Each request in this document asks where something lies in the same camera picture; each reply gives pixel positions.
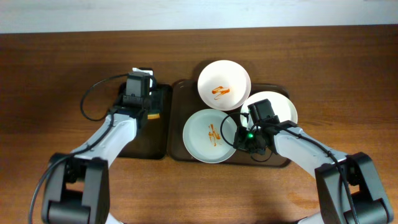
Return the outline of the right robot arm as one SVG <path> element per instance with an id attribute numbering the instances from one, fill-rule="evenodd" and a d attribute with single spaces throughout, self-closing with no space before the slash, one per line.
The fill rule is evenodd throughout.
<path id="1" fill-rule="evenodd" d="M 292 121 L 240 126 L 233 146 L 240 151 L 269 148 L 308 172 L 317 183 L 320 211 L 299 223 L 391 223 L 394 211 L 373 160 L 365 153 L 336 151 Z"/>

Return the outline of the orange green scrub sponge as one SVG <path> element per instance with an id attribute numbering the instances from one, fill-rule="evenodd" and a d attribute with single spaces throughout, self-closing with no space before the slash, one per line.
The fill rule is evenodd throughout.
<path id="1" fill-rule="evenodd" d="M 160 119 L 160 114 L 148 114 L 147 119 L 152 120 L 152 119 Z"/>

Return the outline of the pale blue plate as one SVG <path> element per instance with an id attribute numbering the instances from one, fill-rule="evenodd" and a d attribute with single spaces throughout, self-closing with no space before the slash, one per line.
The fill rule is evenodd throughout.
<path id="1" fill-rule="evenodd" d="M 229 159 L 237 125 L 227 114 L 214 109 L 197 111 L 184 125 L 183 143 L 191 156 L 215 164 Z"/>

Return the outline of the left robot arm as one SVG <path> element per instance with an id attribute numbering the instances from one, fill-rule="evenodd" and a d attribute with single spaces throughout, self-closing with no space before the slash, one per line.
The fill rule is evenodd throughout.
<path id="1" fill-rule="evenodd" d="M 54 154 L 38 183 L 45 187 L 42 221 L 117 223 L 109 211 L 109 168 L 148 116 L 162 108 L 163 98 L 155 94 L 131 101 L 122 96 L 89 140 L 69 154 Z"/>

